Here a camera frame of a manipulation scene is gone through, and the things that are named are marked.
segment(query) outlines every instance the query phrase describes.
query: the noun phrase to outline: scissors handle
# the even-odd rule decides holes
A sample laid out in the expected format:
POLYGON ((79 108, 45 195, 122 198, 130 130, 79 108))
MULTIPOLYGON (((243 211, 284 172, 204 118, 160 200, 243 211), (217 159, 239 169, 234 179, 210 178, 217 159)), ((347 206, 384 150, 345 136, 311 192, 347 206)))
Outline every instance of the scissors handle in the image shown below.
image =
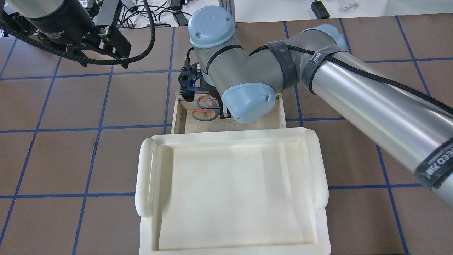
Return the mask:
POLYGON ((197 106, 200 109, 204 109, 204 110, 220 109, 221 108, 218 103, 214 102, 214 100, 212 98, 207 97, 207 96, 199 97, 198 100, 197 100, 197 106))
POLYGON ((220 109, 213 109, 213 110, 202 110, 202 109, 194 109, 192 111, 192 117, 199 121, 211 121, 215 120, 217 116, 220 115, 220 109))

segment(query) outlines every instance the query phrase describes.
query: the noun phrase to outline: black velcro strap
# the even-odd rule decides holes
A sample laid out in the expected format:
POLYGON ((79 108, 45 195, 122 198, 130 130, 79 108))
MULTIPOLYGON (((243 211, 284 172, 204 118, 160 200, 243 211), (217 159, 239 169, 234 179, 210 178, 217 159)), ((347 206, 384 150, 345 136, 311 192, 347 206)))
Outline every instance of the black velcro strap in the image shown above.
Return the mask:
POLYGON ((297 83, 296 65, 293 61, 293 56, 289 52, 284 41, 276 41, 266 44, 274 57, 279 62, 283 73, 283 90, 287 87, 293 87, 297 83))
POLYGON ((239 44, 231 44, 231 45, 228 45, 228 46, 225 46, 223 48, 221 48, 220 50, 218 50, 216 53, 214 53, 214 55, 211 56, 211 58, 209 59, 209 61, 207 62, 207 65, 206 65, 206 74, 209 73, 209 66, 211 65, 211 63, 214 61, 214 59, 216 59, 216 57, 218 57, 220 54, 224 53, 225 51, 229 50, 229 49, 235 49, 235 48, 241 48, 243 49, 242 46, 240 46, 239 44))
POLYGON ((415 169, 414 177, 428 189, 438 189, 453 173, 453 138, 434 150, 415 169))
POLYGON ((324 62, 327 56, 340 51, 345 50, 336 45, 327 46, 326 48, 320 49, 317 52, 315 52, 315 54, 313 54, 312 59, 308 61, 307 64, 305 65, 304 70, 300 76, 300 81, 305 86, 305 88, 308 89, 312 94, 316 95, 312 90, 312 81, 314 74, 321 66, 321 64, 324 62))

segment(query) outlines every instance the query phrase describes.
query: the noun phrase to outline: silver robotic arm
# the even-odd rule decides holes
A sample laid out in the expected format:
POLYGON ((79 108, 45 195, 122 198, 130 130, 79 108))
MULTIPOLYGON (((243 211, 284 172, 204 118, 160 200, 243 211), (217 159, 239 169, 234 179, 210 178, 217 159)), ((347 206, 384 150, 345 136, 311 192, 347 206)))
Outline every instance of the silver robotic arm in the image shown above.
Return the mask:
POLYGON ((261 118, 273 108, 275 93, 302 82, 453 206, 451 113, 410 90, 369 78, 385 81, 384 74, 344 51, 344 39, 331 25, 267 44, 250 56, 234 31, 232 17, 218 6, 200 9, 189 21, 203 77, 237 121, 261 118), (337 63, 323 61, 327 56, 337 63))

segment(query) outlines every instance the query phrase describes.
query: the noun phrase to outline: black power adapter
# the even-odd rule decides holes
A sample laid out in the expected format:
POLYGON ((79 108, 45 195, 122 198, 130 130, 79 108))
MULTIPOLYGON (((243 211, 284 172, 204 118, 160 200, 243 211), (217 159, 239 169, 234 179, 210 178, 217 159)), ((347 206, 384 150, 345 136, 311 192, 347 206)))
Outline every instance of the black power adapter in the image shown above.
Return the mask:
POLYGON ((328 19, 330 17, 329 12, 324 7, 324 4, 321 1, 314 1, 312 3, 312 11, 314 12, 316 18, 319 19, 328 19))

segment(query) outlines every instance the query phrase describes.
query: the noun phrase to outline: blue plastic cap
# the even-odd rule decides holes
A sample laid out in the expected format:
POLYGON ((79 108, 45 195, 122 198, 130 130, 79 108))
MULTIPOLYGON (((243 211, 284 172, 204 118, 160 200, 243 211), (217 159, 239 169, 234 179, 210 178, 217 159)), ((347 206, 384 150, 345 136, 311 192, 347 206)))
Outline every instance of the blue plastic cap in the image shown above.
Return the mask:
POLYGON ((309 29, 305 29, 304 31, 300 32, 300 33, 303 33, 307 30, 319 30, 319 31, 322 31, 326 34, 328 34, 330 37, 332 37, 332 39, 335 41, 335 43, 342 47, 343 49, 346 49, 346 41, 343 37, 342 34, 340 34, 338 32, 338 29, 332 25, 329 25, 329 24, 322 24, 322 25, 319 25, 317 27, 313 27, 313 28, 309 28, 309 29))
POLYGON ((272 110, 277 98, 274 90, 262 83, 244 83, 227 89, 222 102, 240 123, 259 120, 272 110))
POLYGON ((207 49, 227 42, 234 35, 234 20, 220 6, 206 6, 197 10, 189 20, 190 42, 197 48, 207 49))

